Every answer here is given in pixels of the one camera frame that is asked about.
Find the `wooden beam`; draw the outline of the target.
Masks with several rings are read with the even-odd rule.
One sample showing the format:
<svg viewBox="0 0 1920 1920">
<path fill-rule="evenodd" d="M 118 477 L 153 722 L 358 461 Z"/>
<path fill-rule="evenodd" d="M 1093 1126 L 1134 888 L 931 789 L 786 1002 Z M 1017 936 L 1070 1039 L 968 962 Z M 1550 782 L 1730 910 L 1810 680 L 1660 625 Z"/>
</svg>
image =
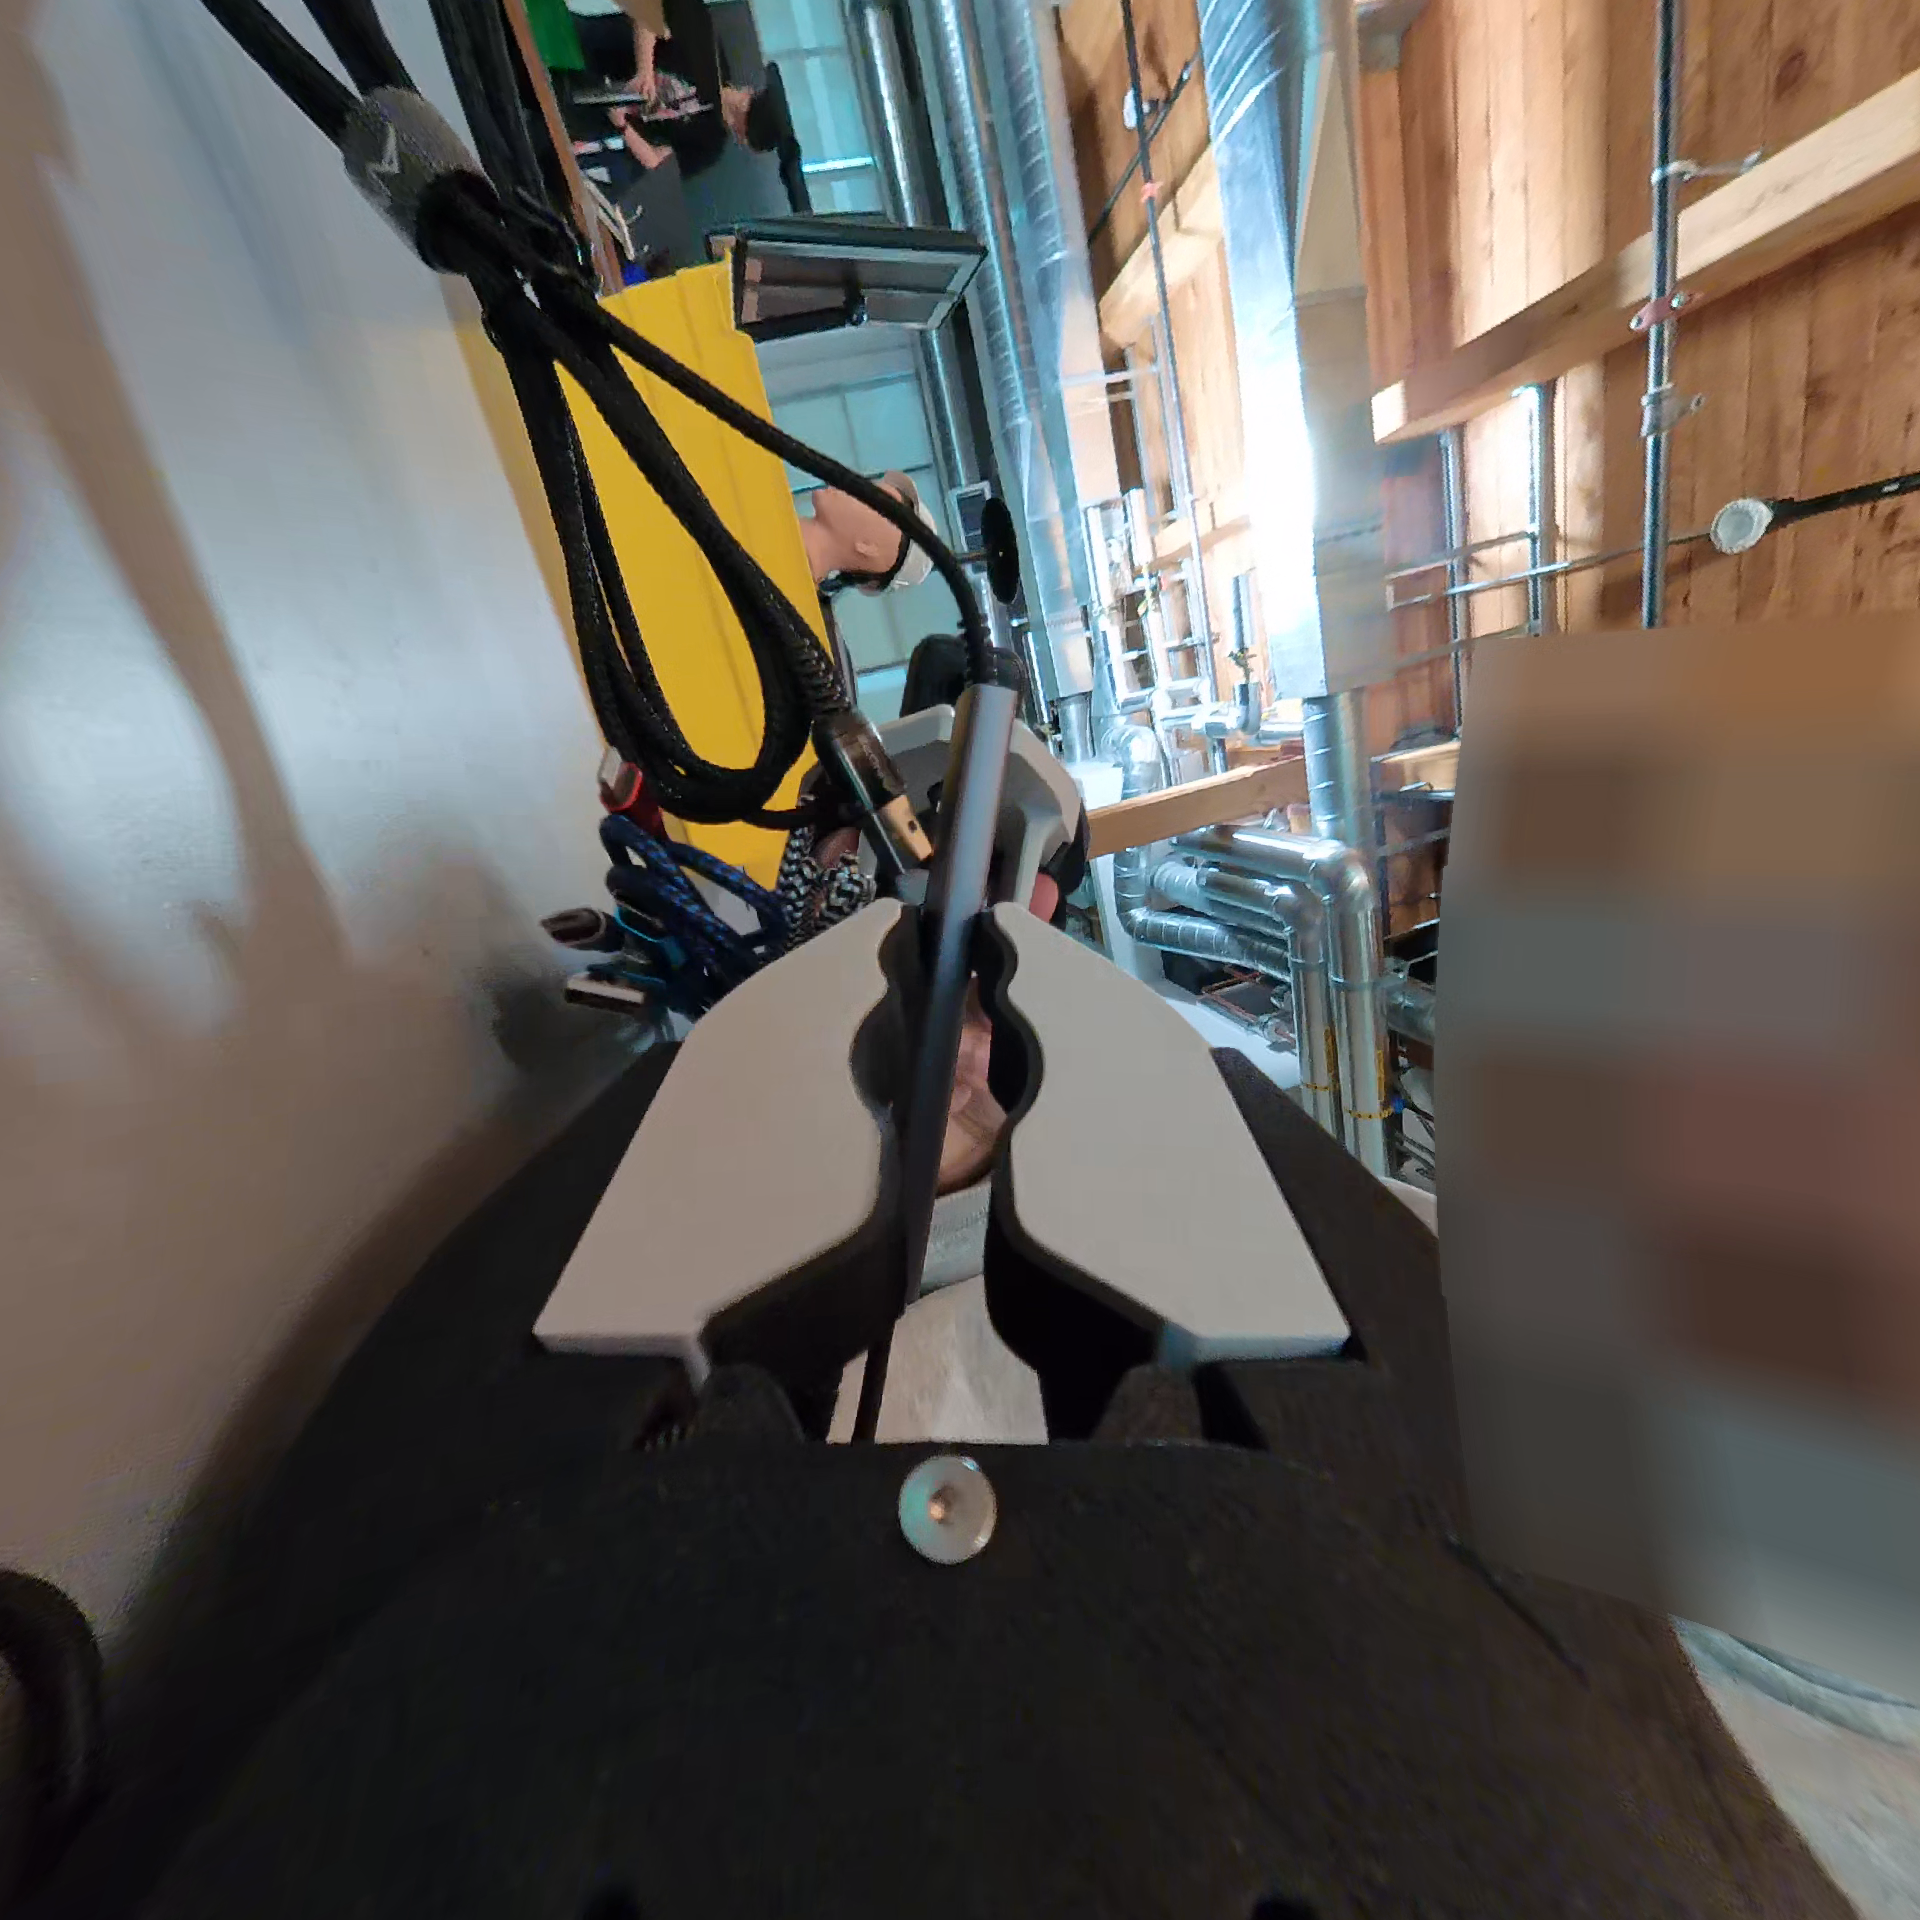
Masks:
<svg viewBox="0 0 1920 1920">
<path fill-rule="evenodd" d="M 1450 793 L 1457 778 L 1458 740 L 1373 758 L 1378 797 L 1402 790 Z M 1269 758 L 1212 774 L 1200 782 L 1160 789 L 1147 794 L 1088 806 L 1088 854 L 1114 857 L 1128 848 L 1150 848 L 1182 832 L 1235 825 L 1272 808 L 1309 799 L 1302 756 Z"/>
<path fill-rule="evenodd" d="M 1786 271 L 1916 201 L 1918 76 L 1907 72 L 1678 212 L 1680 312 Z M 1645 232 L 1378 391 L 1377 444 L 1435 437 L 1518 388 L 1628 348 L 1643 333 L 1650 286 L 1652 234 Z"/>
</svg>

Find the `mannequin head with headset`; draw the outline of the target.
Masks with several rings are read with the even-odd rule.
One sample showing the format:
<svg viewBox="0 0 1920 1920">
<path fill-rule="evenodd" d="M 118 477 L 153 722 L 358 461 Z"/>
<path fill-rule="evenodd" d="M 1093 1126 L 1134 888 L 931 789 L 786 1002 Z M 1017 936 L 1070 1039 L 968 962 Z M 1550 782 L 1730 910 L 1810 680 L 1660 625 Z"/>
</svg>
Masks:
<svg viewBox="0 0 1920 1920">
<path fill-rule="evenodd" d="M 824 594 L 905 591 L 932 573 L 929 551 L 868 503 L 838 487 L 816 487 L 800 513 L 808 564 Z"/>
</svg>

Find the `person's right forearm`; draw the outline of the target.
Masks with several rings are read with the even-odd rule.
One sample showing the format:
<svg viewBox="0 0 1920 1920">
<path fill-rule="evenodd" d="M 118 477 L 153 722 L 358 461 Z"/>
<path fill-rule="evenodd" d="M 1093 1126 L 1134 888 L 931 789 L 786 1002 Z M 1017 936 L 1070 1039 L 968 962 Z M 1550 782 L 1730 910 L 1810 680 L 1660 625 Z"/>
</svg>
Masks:
<svg viewBox="0 0 1920 1920">
<path fill-rule="evenodd" d="M 936 1199 L 918 1293 L 978 1280 L 985 1268 L 992 1217 L 992 1180 L 947 1191 Z"/>
</svg>

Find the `grey monitor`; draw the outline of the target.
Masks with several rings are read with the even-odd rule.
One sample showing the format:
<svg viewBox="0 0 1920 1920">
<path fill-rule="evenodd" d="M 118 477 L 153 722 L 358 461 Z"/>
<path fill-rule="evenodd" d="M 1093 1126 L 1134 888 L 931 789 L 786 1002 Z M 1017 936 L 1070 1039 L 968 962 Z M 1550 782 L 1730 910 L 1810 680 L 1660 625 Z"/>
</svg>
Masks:
<svg viewBox="0 0 1920 1920">
<path fill-rule="evenodd" d="M 782 214 L 708 232 L 734 325 L 757 345 L 865 326 L 938 332 L 988 260 L 968 231 L 876 214 Z"/>
</svg>

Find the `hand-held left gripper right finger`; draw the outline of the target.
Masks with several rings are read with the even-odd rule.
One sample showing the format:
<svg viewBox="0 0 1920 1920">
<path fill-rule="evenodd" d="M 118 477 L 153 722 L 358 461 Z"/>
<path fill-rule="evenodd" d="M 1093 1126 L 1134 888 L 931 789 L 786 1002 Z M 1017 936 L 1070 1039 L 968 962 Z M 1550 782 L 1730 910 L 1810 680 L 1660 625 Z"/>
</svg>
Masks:
<svg viewBox="0 0 1920 1920">
<path fill-rule="evenodd" d="M 995 1213 L 1155 1357 L 1325 1357 L 1350 1324 L 1213 1062 L 1160 994 L 1014 903 L 980 997 L 1019 1044 Z"/>
</svg>

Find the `slim grey usb hub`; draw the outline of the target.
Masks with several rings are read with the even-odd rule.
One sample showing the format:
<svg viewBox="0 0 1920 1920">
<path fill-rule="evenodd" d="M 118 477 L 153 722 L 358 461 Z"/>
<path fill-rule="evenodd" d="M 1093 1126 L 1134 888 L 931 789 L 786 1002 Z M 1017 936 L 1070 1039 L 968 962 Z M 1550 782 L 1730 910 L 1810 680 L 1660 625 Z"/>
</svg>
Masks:
<svg viewBox="0 0 1920 1920">
<path fill-rule="evenodd" d="M 990 898 L 1001 782 L 1017 692 L 972 686 L 957 710 L 944 782 L 941 838 L 918 911 L 918 984 L 900 1109 L 900 1281 L 897 1312 L 921 1292 L 931 1215 L 968 1021 L 974 925 Z"/>
</svg>

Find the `yellow plastic bin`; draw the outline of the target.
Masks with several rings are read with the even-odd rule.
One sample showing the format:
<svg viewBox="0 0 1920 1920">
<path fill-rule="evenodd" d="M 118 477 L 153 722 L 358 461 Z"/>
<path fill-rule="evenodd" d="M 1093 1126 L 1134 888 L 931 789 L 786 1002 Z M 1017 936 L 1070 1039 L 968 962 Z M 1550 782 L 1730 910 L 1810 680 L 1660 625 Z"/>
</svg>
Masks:
<svg viewBox="0 0 1920 1920">
<path fill-rule="evenodd" d="M 449 241 L 509 382 L 593 720 L 699 848 L 769 880 L 848 705 L 722 264 L 602 298 L 506 231 Z"/>
</svg>

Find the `person's right hand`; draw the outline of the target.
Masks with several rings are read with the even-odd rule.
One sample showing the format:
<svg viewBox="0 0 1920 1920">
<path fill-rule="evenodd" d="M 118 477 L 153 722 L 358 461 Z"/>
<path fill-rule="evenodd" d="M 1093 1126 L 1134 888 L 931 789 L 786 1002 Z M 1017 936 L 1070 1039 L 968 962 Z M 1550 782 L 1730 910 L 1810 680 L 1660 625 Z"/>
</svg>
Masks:
<svg viewBox="0 0 1920 1920">
<path fill-rule="evenodd" d="M 992 1177 L 1014 1117 L 1025 1112 L 1038 1062 L 1038 1044 L 1025 1024 L 972 977 L 940 1154 L 940 1198 Z"/>
</svg>

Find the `silver ventilation pipes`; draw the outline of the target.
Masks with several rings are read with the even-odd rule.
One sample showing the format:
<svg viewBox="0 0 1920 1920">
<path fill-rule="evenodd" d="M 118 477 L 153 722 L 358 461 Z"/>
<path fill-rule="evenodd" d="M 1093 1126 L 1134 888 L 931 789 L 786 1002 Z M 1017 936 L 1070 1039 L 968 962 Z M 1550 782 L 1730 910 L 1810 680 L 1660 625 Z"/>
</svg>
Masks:
<svg viewBox="0 0 1920 1920">
<path fill-rule="evenodd" d="M 1029 621 L 1059 690 L 1116 712 L 1094 637 L 1094 509 L 1118 472 L 1088 246 L 1070 234 L 1066 82 L 1041 5 L 850 5 L 905 22 L 952 208 L 988 255 L 965 293 L 992 472 L 1014 511 Z M 1302 700 L 1318 833 L 1153 826 L 1114 862 L 1134 945 L 1285 965 L 1300 1096 L 1373 1173 L 1395 1165 L 1378 816 L 1362 686 L 1387 668 L 1385 449 L 1372 424 L 1350 125 L 1350 9 L 1200 5 L 1224 194 L 1243 497 L 1275 692 Z"/>
</svg>

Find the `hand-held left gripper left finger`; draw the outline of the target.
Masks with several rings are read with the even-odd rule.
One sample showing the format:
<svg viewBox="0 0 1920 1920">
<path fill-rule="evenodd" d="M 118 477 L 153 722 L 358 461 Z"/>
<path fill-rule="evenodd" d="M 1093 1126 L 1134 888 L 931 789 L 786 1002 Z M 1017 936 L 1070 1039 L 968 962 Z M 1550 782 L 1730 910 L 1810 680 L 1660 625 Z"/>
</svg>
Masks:
<svg viewBox="0 0 1920 1920">
<path fill-rule="evenodd" d="M 554 1352 L 856 1357 L 900 1276 L 883 898 L 722 998 L 680 1044 L 534 1321 Z"/>
</svg>

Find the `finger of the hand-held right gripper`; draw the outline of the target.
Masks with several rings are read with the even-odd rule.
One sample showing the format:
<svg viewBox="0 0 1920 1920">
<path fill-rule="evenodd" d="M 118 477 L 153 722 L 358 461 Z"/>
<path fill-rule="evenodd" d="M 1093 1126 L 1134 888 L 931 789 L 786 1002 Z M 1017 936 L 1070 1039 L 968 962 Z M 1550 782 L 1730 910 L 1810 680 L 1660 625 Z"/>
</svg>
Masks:
<svg viewBox="0 0 1920 1920">
<path fill-rule="evenodd" d="M 1014 720 L 1000 782 L 990 901 L 1032 901 L 1043 873 L 1078 848 L 1086 805 L 1066 762 Z"/>
<path fill-rule="evenodd" d="M 881 726 L 881 840 L 931 845 L 944 825 L 955 709 L 921 709 Z"/>
</svg>

